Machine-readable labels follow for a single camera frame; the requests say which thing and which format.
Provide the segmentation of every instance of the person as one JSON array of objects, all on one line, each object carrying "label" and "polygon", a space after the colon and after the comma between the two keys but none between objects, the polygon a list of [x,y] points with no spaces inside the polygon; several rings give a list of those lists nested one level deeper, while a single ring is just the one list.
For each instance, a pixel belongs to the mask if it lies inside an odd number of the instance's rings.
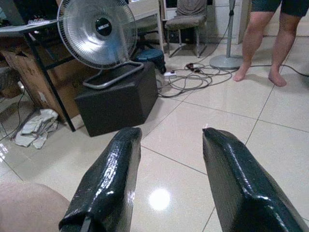
[{"label": "person", "polygon": [[234,81],[245,78],[251,66],[252,57],[262,43],[263,30],[281,5],[279,32],[272,50],[271,68],[268,78],[276,86],[286,85],[279,74],[279,68],[291,50],[298,23],[309,8],[309,0],[252,0],[250,21],[242,43],[243,64],[234,76]]}]

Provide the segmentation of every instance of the bare foot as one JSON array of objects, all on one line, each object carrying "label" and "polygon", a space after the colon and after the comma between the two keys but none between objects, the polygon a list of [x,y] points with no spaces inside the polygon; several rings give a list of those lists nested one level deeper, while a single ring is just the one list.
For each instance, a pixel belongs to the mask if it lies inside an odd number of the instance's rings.
[{"label": "bare foot", "polygon": [[233,77],[234,81],[242,81],[246,77],[246,73],[251,66],[251,62],[243,62],[237,73]]},{"label": "bare foot", "polygon": [[277,70],[270,69],[269,80],[274,83],[276,86],[282,87],[286,85],[286,81],[284,78],[279,74]]}]

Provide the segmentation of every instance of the desk leg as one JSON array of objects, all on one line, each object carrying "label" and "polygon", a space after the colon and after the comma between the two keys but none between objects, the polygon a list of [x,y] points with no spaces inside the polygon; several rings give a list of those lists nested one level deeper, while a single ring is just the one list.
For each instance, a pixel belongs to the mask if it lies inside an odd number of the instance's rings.
[{"label": "desk leg", "polygon": [[57,101],[58,101],[58,103],[60,105],[62,113],[63,113],[64,117],[66,118],[66,121],[68,122],[69,127],[71,128],[72,132],[74,132],[75,131],[75,127],[73,126],[73,123],[72,123],[72,121],[70,119],[70,116],[69,116],[66,108],[64,107],[63,102],[62,102],[61,98],[59,97],[58,92],[57,92],[57,90],[56,90],[52,80],[50,79],[50,76],[48,75],[48,72],[47,72],[47,70],[46,70],[46,68],[45,68],[45,66],[44,66],[44,64],[43,64],[43,62],[42,62],[42,60],[40,58],[40,55],[39,55],[37,49],[35,48],[35,45],[33,44],[32,39],[30,38],[28,33],[24,33],[24,37],[25,37],[29,47],[31,48],[31,50],[33,52],[33,55],[34,55],[38,65],[39,65],[39,67],[43,71],[45,79],[48,82],[50,88],[52,89],[52,92],[53,92],[54,96],[56,97],[56,99],[57,99]]},{"label": "desk leg", "polygon": [[164,52],[164,47],[163,47],[163,34],[162,34],[162,22],[160,18],[160,12],[157,12],[156,14],[156,20],[158,23],[158,32],[159,32],[159,41],[160,41],[160,48],[162,52]]}]

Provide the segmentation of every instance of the shorts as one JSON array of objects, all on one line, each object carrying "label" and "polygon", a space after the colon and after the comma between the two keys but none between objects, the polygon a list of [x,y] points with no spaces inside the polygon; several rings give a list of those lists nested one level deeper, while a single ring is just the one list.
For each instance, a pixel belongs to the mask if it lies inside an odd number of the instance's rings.
[{"label": "shorts", "polygon": [[304,17],[309,8],[309,0],[252,0],[252,12],[275,12],[282,1],[281,12]]}]

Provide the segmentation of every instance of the plastic wrap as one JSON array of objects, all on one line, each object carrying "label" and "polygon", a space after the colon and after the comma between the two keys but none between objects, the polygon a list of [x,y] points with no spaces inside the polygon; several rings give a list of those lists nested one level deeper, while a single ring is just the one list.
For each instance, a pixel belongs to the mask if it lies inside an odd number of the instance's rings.
[{"label": "plastic wrap", "polygon": [[223,232],[309,231],[276,181],[234,135],[204,129],[203,153]]},{"label": "plastic wrap", "polygon": [[59,224],[62,232],[130,231],[140,140],[139,128],[114,136],[83,176]]}]

